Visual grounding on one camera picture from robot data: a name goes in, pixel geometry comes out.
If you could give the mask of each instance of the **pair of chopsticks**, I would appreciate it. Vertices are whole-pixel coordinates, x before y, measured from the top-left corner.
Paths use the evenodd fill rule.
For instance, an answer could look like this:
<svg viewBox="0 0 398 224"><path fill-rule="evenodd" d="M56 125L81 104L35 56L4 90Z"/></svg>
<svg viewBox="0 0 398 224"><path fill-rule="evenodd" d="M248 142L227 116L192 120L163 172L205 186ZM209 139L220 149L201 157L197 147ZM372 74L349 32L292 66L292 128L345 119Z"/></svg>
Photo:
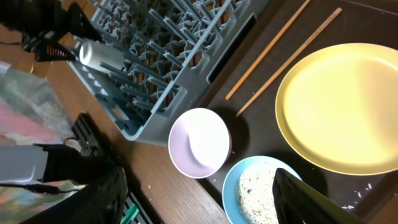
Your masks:
<svg viewBox="0 0 398 224"><path fill-rule="evenodd" d="M232 95L236 92L236 90L242 85L242 83L247 79L247 77L251 74L251 72L257 67L259 62L266 56L268 51L275 45L275 43L279 40L279 38L284 34L284 32L289 28L289 26L293 23L293 21L299 16L299 14L303 11L305 6L310 2L310 0L306 0L301 7L297 10L297 12L287 21L285 26L278 32L278 34L273 38L273 40L269 43L269 45L262 51L260 56L254 61L254 63L250 66L247 72L241 77L241 79L235 84L232 90L226 95L225 99L229 100ZM324 30L326 26L329 25L331 21L335 19L335 17L342 11L341 8L337 8L323 23L318 29L290 56L289 59L268 79L268 81L263 84L263 86L252 96L252 98L239 110L236 116L239 116L250 104L257 99L261 93L266 90L266 88L286 69L286 67L292 63L292 61L319 35L320 32Z"/></svg>

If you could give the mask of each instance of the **bowl of rice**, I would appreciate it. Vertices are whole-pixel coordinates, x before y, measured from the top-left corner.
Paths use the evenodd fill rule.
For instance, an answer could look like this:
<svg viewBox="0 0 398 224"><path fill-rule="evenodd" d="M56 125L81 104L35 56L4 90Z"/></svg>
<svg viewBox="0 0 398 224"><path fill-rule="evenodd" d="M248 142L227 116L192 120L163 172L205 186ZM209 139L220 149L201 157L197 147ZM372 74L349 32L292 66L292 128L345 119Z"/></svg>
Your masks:
<svg viewBox="0 0 398 224"><path fill-rule="evenodd" d="M276 169L283 168L301 180L286 163L268 156L239 161L223 185L223 205L232 224L278 224L272 194Z"/></svg>

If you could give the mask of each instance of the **dish rack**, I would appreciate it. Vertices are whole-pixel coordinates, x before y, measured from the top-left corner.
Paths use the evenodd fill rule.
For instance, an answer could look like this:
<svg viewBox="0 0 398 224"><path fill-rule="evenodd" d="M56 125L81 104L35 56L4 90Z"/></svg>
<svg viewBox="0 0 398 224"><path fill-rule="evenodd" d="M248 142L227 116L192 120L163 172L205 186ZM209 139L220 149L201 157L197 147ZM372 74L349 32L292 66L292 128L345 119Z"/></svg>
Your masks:
<svg viewBox="0 0 398 224"><path fill-rule="evenodd" d="M167 145L174 121L193 108L234 39L270 0L103 0L91 19L124 53L109 75L69 62L123 136ZM85 39L75 37L79 51Z"/></svg>

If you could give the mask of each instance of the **blue bowl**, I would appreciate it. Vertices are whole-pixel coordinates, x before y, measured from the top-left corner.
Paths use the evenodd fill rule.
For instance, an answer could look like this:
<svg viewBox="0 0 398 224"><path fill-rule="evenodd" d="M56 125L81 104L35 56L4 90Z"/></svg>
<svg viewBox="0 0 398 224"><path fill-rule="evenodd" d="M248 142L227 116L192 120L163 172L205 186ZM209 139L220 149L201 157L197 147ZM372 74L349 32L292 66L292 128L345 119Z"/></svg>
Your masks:
<svg viewBox="0 0 398 224"><path fill-rule="evenodd" d="M236 197L236 186L242 173L250 166L269 164L271 167L283 168L301 180L300 176L286 163L268 156L253 156L239 161L226 175L223 185L223 205L226 216L232 224L248 224L239 211L239 201Z"/></svg>

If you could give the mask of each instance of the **yellow tray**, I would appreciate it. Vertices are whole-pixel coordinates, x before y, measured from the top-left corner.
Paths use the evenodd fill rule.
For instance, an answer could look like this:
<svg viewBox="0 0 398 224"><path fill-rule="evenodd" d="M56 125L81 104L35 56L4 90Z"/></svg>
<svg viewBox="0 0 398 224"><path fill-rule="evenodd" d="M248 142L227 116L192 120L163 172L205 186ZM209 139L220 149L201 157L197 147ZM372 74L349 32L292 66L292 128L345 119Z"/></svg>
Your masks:
<svg viewBox="0 0 398 224"><path fill-rule="evenodd" d="M341 44L305 57L275 103L280 131L313 164L342 174L398 169L398 51Z"/></svg>

